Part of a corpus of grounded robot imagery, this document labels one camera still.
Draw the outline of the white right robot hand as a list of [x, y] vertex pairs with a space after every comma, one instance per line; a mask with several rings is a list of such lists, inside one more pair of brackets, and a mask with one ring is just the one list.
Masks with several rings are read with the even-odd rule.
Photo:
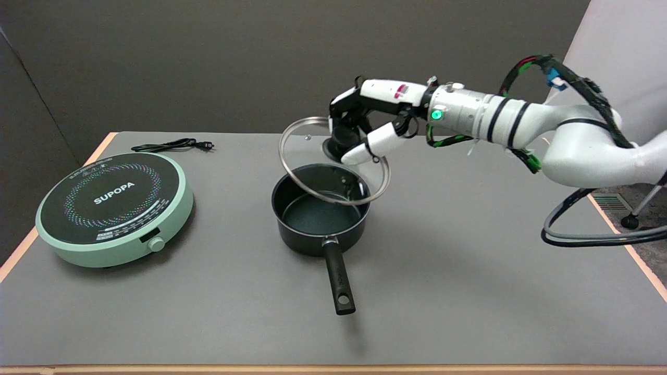
[[396, 151], [416, 133], [412, 120], [427, 119], [437, 78], [426, 84], [355, 78], [354, 86], [329, 104], [330, 138], [323, 151], [329, 159], [348, 166], [373, 161]]

